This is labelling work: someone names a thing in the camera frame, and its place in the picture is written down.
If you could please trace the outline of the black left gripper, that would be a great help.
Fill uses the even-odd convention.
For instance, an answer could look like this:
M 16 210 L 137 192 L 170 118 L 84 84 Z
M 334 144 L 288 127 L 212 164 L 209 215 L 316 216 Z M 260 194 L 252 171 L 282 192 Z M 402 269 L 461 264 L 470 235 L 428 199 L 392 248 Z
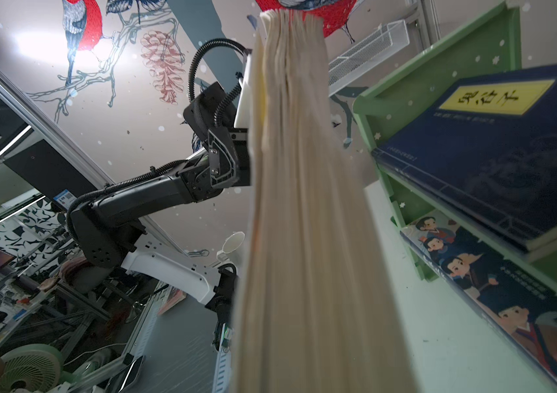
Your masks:
M 215 121 L 232 119 L 234 106 L 224 106 L 227 98 L 216 82 L 200 93 L 183 111 L 201 146 L 190 163 L 178 174 L 195 201 L 218 196 L 225 188 L 251 185 L 251 162 L 247 147 L 248 129 L 233 128 Z

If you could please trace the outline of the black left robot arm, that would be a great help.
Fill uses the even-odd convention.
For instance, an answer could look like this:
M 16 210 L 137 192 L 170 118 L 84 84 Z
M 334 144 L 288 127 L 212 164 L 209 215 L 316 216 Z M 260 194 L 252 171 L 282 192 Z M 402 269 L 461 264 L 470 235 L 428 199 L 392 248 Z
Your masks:
M 193 57 L 188 77 L 189 104 L 183 119 L 201 146 L 130 180 L 78 197 L 68 208 L 66 225 L 87 261 L 102 268 L 122 267 L 157 278 L 195 298 L 219 319 L 229 319 L 237 286 L 232 262 L 201 267 L 184 252 L 167 247 L 147 232 L 140 219 L 170 207 L 219 196 L 226 188 L 251 183 L 247 130 L 236 126 L 233 102 L 243 90 L 243 75 L 230 91 L 213 83 L 195 93 L 196 71 L 204 55 L 227 47 L 249 59 L 252 51 L 231 39 L 212 39 Z

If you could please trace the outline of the dark blue bottom book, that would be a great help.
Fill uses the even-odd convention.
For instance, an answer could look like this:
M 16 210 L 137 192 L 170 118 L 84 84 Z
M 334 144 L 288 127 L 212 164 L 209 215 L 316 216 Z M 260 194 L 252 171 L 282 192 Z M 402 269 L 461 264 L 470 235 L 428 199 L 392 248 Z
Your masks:
M 375 161 L 517 247 L 557 250 L 557 65 L 466 78 Z

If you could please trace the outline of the colourful illustrated thick book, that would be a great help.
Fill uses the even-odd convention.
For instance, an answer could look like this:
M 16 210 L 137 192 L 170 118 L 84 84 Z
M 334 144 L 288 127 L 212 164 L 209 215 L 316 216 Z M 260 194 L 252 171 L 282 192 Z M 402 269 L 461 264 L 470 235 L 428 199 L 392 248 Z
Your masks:
M 400 235 L 435 272 L 466 296 L 557 383 L 557 293 L 440 211 Z

